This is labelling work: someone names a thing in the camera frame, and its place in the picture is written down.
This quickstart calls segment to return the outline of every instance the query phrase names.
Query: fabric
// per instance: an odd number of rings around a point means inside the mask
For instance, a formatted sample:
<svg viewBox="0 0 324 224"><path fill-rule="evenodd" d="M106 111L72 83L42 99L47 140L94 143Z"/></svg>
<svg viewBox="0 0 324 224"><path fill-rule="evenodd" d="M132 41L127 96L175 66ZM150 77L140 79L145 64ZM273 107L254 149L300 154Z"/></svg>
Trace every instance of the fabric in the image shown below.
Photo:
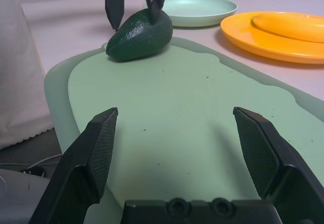
<svg viewBox="0 0 324 224"><path fill-rule="evenodd" d="M44 74L17 0L0 0L0 149L53 127Z"/></svg>

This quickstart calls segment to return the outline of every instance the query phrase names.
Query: yellow plate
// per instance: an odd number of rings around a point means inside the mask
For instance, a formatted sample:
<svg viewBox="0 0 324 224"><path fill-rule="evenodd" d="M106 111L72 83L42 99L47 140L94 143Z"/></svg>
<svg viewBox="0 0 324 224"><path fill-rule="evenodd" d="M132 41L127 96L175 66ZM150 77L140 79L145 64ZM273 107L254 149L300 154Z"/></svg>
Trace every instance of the yellow plate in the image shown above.
<svg viewBox="0 0 324 224"><path fill-rule="evenodd" d="M233 44L259 56L294 63L324 64L324 43L281 37L260 30L251 19L261 13L267 12L241 13L225 18L221 22L222 31Z"/></svg>

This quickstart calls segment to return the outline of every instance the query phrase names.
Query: table surface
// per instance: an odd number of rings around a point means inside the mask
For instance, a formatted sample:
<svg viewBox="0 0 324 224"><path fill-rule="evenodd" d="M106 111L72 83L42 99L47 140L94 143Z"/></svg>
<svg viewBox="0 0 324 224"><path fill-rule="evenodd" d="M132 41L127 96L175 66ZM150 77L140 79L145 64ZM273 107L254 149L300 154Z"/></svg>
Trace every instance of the table surface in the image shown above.
<svg viewBox="0 0 324 224"><path fill-rule="evenodd" d="M324 0L233 0L238 13L294 11L324 16ZM145 0L125 0L126 20L142 9ZM23 4L45 73L59 62L100 48L114 34L104 11L104 0L66 0ZM175 29L174 36L217 50L288 85L324 100L324 66L298 65L255 56L230 44L218 26Z"/></svg>

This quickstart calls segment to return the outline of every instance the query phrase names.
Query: dark green avocado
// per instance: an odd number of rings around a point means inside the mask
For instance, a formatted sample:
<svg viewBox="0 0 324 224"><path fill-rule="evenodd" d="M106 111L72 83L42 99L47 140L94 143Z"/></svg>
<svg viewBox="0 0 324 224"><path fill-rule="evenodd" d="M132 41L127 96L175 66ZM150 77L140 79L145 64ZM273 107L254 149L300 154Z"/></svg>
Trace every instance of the dark green avocado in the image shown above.
<svg viewBox="0 0 324 224"><path fill-rule="evenodd" d="M106 54L121 62L153 55L168 45L172 34L172 21L165 12L153 23L148 9L143 9L130 16L110 39Z"/></svg>

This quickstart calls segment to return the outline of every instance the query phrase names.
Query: cable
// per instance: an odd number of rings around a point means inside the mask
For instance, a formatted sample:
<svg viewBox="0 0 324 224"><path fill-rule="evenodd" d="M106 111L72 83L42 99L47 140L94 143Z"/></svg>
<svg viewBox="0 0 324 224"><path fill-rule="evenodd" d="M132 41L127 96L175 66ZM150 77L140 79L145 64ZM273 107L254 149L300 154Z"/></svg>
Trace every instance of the cable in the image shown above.
<svg viewBox="0 0 324 224"><path fill-rule="evenodd" d="M45 158L41 161L38 161L37 163L34 163L33 165L30 165L30 164L24 164L24 163L13 163L13 162L6 162L6 163L0 163L0 165L21 165L21 166L29 166L27 169L29 168L32 168L32 167L35 167L36 165L39 165L40 163L42 162L45 162L47 160L50 160L52 158L56 158L56 157L60 157L62 156L63 154L57 154L57 155L54 155L54 156L51 156L51 157L48 157L48 158Z"/></svg>
<svg viewBox="0 0 324 224"><path fill-rule="evenodd" d="M52 164L57 164L59 162L49 162L49 163L43 163L43 164L39 164L39 166L46 166L46 165L52 165ZM4 162L4 163L0 163L0 166L6 166L6 165L17 165L17 166L30 166L30 164L25 164L25 163L14 163L14 162Z"/></svg>
<svg viewBox="0 0 324 224"><path fill-rule="evenodd" d="M63 154L60 153L60 154L57 154L57 155L54 155L54 156L51 156L51 157L47 157L47 158L45 158L45 159L43 159L43 160L41 160L41 161L38 161L37 163L34 163L32 166L28 167L27 169L32 168L32 167L35 167L36 165L38 165L38 164L40 164L40 163L42 163L42 162L45 162L45 161L50 160L50 159L55 158L55 157L60 157L60 156L62 156L62 155L63 155Z"/></svg>

